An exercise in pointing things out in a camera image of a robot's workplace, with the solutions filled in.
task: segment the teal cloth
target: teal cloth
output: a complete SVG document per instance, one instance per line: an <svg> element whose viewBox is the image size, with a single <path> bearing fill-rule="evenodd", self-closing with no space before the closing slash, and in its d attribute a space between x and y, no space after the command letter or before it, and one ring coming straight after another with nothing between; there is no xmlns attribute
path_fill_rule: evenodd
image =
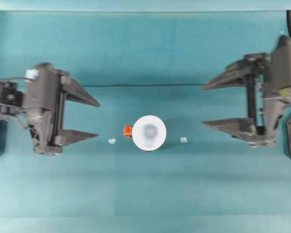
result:
<svg viewBox="0 0 291 233"><path fill-rule="evenodd" d="M0 78L48 61L83 85L201 84L287 33L285 11L0 12Z"/></svg>
<svg viewBox="0 0 291 233"><path fill-rule="evenodd" d="M255 149L200 124L245 117L244 89L91 86L204 83L244 53L274 48L287 34L285 13L1 12L0 78L50 61L101 107L67 102L65 128L99 137L54 157L33 154L30 133L4 124L0 233L291 232L284 125L277 146ZM122 136L124 125L149 114L167 127L154 152Z"/></svg>

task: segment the orange object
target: orange object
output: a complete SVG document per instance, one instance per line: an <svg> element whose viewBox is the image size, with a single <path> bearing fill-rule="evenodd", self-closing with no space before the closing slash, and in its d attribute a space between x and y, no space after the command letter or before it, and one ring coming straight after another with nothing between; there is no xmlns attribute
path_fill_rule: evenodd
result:
<svg viewBox="0 0 291 233"><path fill-rule="evenodd" d="M123 136L125 136L127 138L131 138L132 137L132 126L127 125L127 126L124 127Z"/></svg>

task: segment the black cable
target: black cable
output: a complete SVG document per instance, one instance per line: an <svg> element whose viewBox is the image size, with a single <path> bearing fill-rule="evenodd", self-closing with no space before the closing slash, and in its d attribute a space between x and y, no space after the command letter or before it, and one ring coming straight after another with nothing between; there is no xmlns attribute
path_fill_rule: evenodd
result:
<svg viewBox="0 0 291 233"><path fill-rule="evenodd" d="M0 82L8 82L10 80L24 80L24 81L30 81L32 82L32 79L24 78L24 77L11 77L6 79L0 79Z"/></svg>
<svg viewBox="0 0 291 233"><path fill-rule="evenodd" d="M202 86L204 83L83 85L83 87Z"/></svg>

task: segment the gripper jaw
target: gripper jaw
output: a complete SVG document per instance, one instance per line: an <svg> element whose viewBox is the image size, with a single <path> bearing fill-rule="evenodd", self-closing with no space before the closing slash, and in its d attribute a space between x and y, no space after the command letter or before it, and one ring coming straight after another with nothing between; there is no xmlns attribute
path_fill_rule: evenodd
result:
<svg viewBox="0 0 291 233"><path fill-rule="evenodd" d="M34 152L53 155L62 147L97 137L98 134L63 129L65 101L99 107L76 80L63 70L44 63L35 67L38 76L28 84L22 109L31 126Z"/></svg>
<svg viewBox="0 0 291 233"><path fill-rule="evenodd" d="M263 109L256 110L255 80L263 75L259 91ZM247 54L226 68L226 71L203 86L203 90L224 87L246 87L248 118L204 121L204 125L226 132L253 147L273 146L280 119L291 106L291 38L281 36L271 53ZM257 125L257 115L262 125Z"/></svg>

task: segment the small white object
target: small white object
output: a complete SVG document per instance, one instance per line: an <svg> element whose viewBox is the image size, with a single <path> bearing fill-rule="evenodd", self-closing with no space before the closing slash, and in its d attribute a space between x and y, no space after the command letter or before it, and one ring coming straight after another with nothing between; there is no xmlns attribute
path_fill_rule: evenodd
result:
<svg viewBox="0 0 291 233"><path fill-rule="evenodd" d="M181 137L180 138L180 142L181 143L187 143L188 142L188 139L186 137Z"/></svg>
<svg viewBox="0 0 291 233"><path fill-rule="evenodd" d="M114 143L116 142L116 139L115 139L115 138L111 138L111 139L108 140L108 142L109 142L110 144L114 144Z"/></svg>
<svg viewBox="0 0 291 233"><path fill-rule="evenodd" d="M158 149L165 142L166 136L166 126L157 116L143 116L132 127L132 139L142 150Z"/></svg>
<svg viewBox="0 0 291 233"><path fill-rule="evenodd" d="M37 69L27 69L25 73L25 78L36 79L39 76L39 71Z"/></svg>

